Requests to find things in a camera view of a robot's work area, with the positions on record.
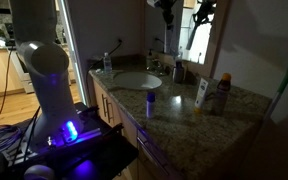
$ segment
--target white sink basin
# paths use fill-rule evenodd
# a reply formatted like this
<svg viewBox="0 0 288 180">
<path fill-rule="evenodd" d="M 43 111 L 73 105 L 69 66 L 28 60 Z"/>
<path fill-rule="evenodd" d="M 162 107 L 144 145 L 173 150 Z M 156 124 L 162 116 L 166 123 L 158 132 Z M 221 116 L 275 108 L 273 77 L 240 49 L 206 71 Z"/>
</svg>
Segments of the white sink basin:
<svg viewBox="0 0 288 180">
<path fill-rule="evenodd" d="M 123 88 L 147 90 L 159 87 L 162 81 L 145 72 L 125 72 L 114 77 L 114 82 Z"/>
</svg>

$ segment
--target floor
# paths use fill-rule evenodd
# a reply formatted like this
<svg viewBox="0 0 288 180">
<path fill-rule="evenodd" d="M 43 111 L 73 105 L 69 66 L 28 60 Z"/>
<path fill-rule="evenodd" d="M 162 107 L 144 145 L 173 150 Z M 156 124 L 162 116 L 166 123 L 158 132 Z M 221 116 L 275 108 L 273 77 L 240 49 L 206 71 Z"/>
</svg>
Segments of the floor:
<svg viewBox="0 0 288 180">
<path fill-rule="evenodd" d="M 78 94 L 78 89 L 76 83 L 70 86 L 73 101 L 79 102 L 80 97 Z M 2 105 L 3 98 L 0 97 L 0 107 Z M 37 108 L 39 103 L 35 96 L 35 93 L 26 94 L 19 93 L 6 96 L 4 108 L 2 114 L 0 115 L 0 125 L 1 124 L 16 124 L 31 118 Z"/>
</svg>

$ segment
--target purple light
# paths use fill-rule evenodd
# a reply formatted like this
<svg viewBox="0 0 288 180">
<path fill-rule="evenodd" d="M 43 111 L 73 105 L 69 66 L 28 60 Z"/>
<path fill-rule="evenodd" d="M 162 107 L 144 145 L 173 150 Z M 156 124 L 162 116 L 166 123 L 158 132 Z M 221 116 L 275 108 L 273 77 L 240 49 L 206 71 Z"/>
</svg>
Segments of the purple light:
<svg viewBox="0 0 288 180">
<path fill-rule="evenodd" d="M 77 133 L 75 126 L 72 123 L 72 121 L 68 121 L 66 123 L 66 127 L 67 127 L 68 133 L 69 133 L 69 137 L 67 138 L 68 141 L 74 141 L 77 138 L 78 133 Z"/>
</svg>

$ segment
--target white wall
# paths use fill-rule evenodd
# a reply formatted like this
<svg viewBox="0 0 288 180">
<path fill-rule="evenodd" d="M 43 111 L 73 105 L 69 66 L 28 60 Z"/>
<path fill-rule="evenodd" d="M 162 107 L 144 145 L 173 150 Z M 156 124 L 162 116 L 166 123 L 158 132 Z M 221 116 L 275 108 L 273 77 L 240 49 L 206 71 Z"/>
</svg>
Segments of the white wall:
<svg viewBox="0 0 288 180">
<path fill-rule="evenodd" d="M 113 50 L 118 45 L 118 38 L 123 43 L 111 56 L 141 53 L 144 46 L 143 0 L 68 0 L 66 3 L 83 83 L 86 82 L 88 60 Z M 94 104 L 92 88 L 90 91 L 91 103 Z"/>
<path fill-rule="evenodd" d="M 182 11 L 183 11 L 183 1 L 177 1 L 172 7 L 172 14 L 174 15 L 173 26 L 174 29 L 166 31 L 166 23 L 163 18 L 163 10 L 162 8 L 153 8 L 146 3 L 145 0 L 145 49 L 147 51 L 149 49 L 153 49 L 158 52 L 167 52 L 170 54 L 170 49 L 172 51 L 178 50 L 178 43 L 180 31 L 181 31 L 181 21 L 182 21 Z M 166 43 L 165 44 L 160 41 L 156 41 L 155 38 L 159 38 L 160 40 Z"/>
<path fill-rule="evenodd" d="M 288 1 L 232 0 L 214 74 L 273 97 L 288 66 Z M 288 86 L 239 179 L 288 179 Z"/>
</svg>

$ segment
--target faucet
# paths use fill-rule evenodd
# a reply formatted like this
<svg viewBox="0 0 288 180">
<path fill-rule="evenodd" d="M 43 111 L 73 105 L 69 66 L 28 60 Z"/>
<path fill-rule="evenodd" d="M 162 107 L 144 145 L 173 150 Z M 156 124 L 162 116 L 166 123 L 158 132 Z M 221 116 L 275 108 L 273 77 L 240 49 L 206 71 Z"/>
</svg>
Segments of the faucet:
<svg viewBox="0 0 288 180">
<path fill-rule="evenodd" d="M 146 69 L 157 75 L 166 75 L 164 66 L 158 59 L 147 59 Z"/>
</svg>

